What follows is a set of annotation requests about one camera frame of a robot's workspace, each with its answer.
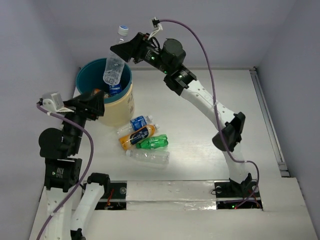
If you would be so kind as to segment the large clear ribbed bottle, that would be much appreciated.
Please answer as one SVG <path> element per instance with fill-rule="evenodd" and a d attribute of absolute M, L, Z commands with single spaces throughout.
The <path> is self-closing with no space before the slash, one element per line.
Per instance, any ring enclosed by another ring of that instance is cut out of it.
<path fill-rule="evenodd" d="M 120 25 L 118 27 L 118 32 L 114 44 L 117 45 L 126 42 L 128 33 L 129 28 L 125 25 Z M 125 62 L 110 50 L 106 58 L 105 70 L 102 77 L 103 81 L 111 86 L 119 84 L 124 65 Z"/>

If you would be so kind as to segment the blue label clear bottle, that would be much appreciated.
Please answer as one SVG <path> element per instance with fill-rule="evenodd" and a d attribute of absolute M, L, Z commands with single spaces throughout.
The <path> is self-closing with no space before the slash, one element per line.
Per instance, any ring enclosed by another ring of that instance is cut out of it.
<path fill-rule="evenodd" d="M 108 94 L 113 97 L 113 96 L 116 96 L 117 94 L 121 93 L 122 92 L 122 85 L 119 83 L 119 84 L 116 84 L 116 85 L 109 85 L 108 86 Z"/>

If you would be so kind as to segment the green plastic bottle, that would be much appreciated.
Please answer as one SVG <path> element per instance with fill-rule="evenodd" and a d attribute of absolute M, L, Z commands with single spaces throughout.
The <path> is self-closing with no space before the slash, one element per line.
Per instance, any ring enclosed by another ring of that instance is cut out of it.
<path fill-rule="evenodd" d="M 168 137 L 166 134 L 161 134 L 159 136 L 152 136 L 142 140 L 136 144 L 137 149 L 147 149 L 153 150 L 158 148 L 164 148 L 169 144 Z"/>

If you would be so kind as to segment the clear bottle white cap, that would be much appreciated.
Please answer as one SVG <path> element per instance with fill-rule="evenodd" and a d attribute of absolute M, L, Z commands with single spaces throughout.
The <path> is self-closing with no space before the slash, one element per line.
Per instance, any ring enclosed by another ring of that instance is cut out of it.
<path fill-rule="evenodd" d="M 129 149 L 125 155 L 143 167 L 163 169 L 169 165 L 170 153 L 147 149 Z"/>

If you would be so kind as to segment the orange label tea bottle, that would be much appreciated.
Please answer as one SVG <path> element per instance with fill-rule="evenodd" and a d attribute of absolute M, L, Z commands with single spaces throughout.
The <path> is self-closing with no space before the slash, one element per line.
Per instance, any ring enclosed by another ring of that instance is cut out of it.
<path fill-rule="evenodd" d="M 98 88 L 95 88 L 95 89 L 92 91 L 92 94 L 93 94 L 93 95 L 96 95 L 96 94 L 98 94 L 98 93 L 100 93 L 100 92 L 103 92 L 103 98 L 104 98 L 104 99 L 107 99 L 107 98 L 110 97 L 110 95 L 109 95 L 108 92 L 102 91 L 101 89 L 98 89 Z"/>

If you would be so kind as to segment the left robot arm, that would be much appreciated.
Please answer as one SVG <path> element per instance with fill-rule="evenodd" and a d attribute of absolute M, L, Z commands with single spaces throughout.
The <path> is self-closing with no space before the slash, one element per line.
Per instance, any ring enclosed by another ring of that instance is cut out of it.
<path fill-rule="evenodd" d="M 70 100 L 60 93 L 44 94 L 36 107 L 61 120 L 60 128 L 47 128 L 39 138 L 40 156 L 45 161 L 44 192 L 47 219 L 38 240 L 84 240 L 96 205 L 111 192 L 108 174 L 88 176 L 84 193 L 75 210 L 74 194 L 89 171 L 94 155 L 92 136 L 85 129 L 87 121 L 104 115 L 104 92 L 94 90 Z"/>

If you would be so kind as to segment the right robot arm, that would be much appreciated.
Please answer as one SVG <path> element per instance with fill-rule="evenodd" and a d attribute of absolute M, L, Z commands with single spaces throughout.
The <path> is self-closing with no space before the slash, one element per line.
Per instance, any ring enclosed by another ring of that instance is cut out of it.
<path fill-rule="evenodd" d="M 246 116 L 218 102 L 184 66 L 186 52 L 182 44 L 168 38 L 162 47 L 156 47 L 153 38 L 139 32 L 132 40 L 117 43 L 110 50 L 127 63 L 130 60 L 135 64 L 144 61 L 165 73 L 167 87 L 193 104 L 213 123 L 218 132 L 212 138 L 212 143 L 222 151 L 229 171 L 227 191 L 238 198 L 250 197 L 256 183 L 253 182 L 242 153 L 241 134 Z"/>

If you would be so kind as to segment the teal and cream bin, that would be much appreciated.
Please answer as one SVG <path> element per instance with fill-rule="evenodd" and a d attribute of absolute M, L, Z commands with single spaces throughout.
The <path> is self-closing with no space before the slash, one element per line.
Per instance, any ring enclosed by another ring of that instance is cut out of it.
<path fill-rule="evenodd" d="M 109 93 L 109 86 L 103 81 L 106 59 L 100 58 L 84 65 L 78 72 L 75 85 L 79 93 L 91 92 L 95 89 Z M 106 126 L 120 127 L 128 123 L 135 111 L 133 97 L 132 71 L 125 64 L 120 78 L 122 91 L 104 99 L 104 115 L 99 121 Z"/>

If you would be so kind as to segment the small blue label bottle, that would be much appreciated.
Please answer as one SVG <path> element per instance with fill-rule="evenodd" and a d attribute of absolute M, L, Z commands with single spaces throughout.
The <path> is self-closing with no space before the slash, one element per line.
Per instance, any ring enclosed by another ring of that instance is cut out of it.
<path fill-rule="evenodd" d="M 137 116 L 129 121 L 126 125 L 120 127 L 117 130 L 117 134 L 119 136 L 127 135 L 132 132 L 137 131 L 138 129 L 146 126 L 147 124 L 150 124 L 153 121 L 152 115 L 140 115 Z"/>

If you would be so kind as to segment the orange bottle dark label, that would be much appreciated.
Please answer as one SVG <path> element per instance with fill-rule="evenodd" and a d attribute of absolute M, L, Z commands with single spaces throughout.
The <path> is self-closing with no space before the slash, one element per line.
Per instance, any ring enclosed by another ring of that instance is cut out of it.
<path fill-rule="evenodd" d="M 118 141 L 126 151 L 142 140 L 152 137 L 159 128 L 158 124 L 147 124 L 133 133 L 120 137 Z"/>

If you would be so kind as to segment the silver taped front rail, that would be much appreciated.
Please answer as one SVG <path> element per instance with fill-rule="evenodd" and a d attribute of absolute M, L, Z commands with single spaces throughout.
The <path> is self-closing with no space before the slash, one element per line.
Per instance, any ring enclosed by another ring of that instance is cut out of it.
<path fill-rule="evenodd" d="M 231 192 L 228 181 L 147 180 L 113 181 L 94 210 L 189 211 L 262 209 L 253 183 L 245 195 Z"/>

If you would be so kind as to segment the aluminium side rail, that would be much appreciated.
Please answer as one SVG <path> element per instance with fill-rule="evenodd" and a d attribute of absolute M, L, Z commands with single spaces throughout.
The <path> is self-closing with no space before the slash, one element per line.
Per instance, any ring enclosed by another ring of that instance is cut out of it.
<path fill-rule="evenodd" d="M 275 159 L 282 178 L 290 178 L 291 174 L 285 162 L 282 149 L 276 134 L 274 124 L 267 106 L 267 102 L 263 93 L 263 89 L 259 80 L 258 72 L 255 67 L 249 70 L 252 83 L 255 89 L 255 93 L 259 102 L 259 106 L 263 115 L 263 119 L 266 125 L 267 133 L 271 142 L 272 150 L 275 155 Z"/>

